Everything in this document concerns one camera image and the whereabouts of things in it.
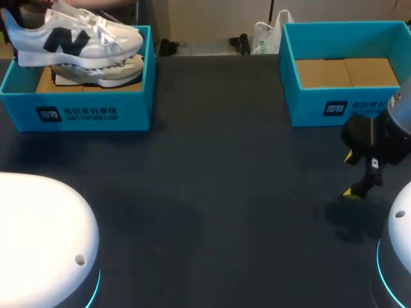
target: blue light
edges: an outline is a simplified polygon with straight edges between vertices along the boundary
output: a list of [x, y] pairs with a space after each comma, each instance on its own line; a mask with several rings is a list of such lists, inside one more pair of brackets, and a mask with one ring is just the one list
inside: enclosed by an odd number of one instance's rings
[[394, 296], [394, 294], [392, 294], [390, 288], [388, 287], [388, 285], [385, 283], [383, 274], [381, 273], [381, 269], [380, 269], [380, 262], [378, 261], [378, 250], [380, 249], [380, 241], [378, 241], [378, 246], [377, 246], [377, 267], [378, 267], [378, 271], [380, 273], [380, 277], [381, 280], [383, 281], [383, 284], [385, 286], [385, 288], [387, 289], [388, 293], [390, 293], [391, 297], [397, 302], [397, 304], [401, 307], [401, 308], [406, 308], [403, 304], [401, 304], [401, 302]]
[[97, 295], [98, 286], [100, 285], [100, 275], [101, 275], [101, 272], [99, 271], [99, 272], [98, 272], [98, 280], [97, 280], [96, 289], [94, 290], [94, 293], [92, 294], [92, 297], [91, 297], [91, 299], [90, 299], [90, 302], [87, 304], [87, 306], [85, 306], [85, 308], [89, 308], [89, 307], [91, 306], [92, 301], [94, 300], [94, 298], [95, 298], [96, 295]]

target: white sneaker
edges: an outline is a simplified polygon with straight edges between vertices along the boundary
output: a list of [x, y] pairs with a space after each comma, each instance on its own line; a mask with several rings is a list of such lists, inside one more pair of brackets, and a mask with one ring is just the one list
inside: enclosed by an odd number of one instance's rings
[[2, 13], [22, 67], [72, 64], [99, 69], [136, 55], [143, 45], [137, 29], [67, 4], [47, 10], [44, 25], [35, 30], [20, 27], [8, 10]]
[[51, 66], [55, 85], [99, 85], [102, 88], [116, 88], [131, 81], [137, 83], [143, 69], [144, 57], [141, 55], [104, 69], [84, 69], [67, 64]]

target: table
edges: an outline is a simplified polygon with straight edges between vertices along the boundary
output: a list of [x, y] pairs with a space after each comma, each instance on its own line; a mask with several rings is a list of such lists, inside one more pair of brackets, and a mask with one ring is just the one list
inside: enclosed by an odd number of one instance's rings
[[350, 201], [348, 151], [339, 128], [291, 128], [276, 56], [158, 58], [149, 133], [18, 134], [0, 109], [1, 170], [60, 180], [96, 215], [99, 308], [373, 307], [410, 161]]

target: black n logo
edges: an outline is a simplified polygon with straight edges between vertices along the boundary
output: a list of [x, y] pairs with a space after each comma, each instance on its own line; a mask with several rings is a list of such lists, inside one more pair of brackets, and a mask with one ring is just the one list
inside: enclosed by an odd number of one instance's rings
[[70, 29], [55, 28], [51, 32], [43, 48], [50, 53], [55, 53], [58, 47], [62, 46], [64, 53], [79, 56], [89, 40], [90, 36], [85, 31], [81, 31], [76, 40], [73, 42]]

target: white plastic bag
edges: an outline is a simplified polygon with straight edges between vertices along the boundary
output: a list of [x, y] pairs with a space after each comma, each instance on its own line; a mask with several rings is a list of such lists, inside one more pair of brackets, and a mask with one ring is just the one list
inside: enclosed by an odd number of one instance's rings
[[282, 10], [278, 13], [274, 27], [271, 27], [265, 22], [257, 22], [254, 25], [254, 38], [252, 39], [251, 54], [277, 54], [280, 50], [281, 34], [286, 22], [294, 22], [294, 18], [287, 10]]

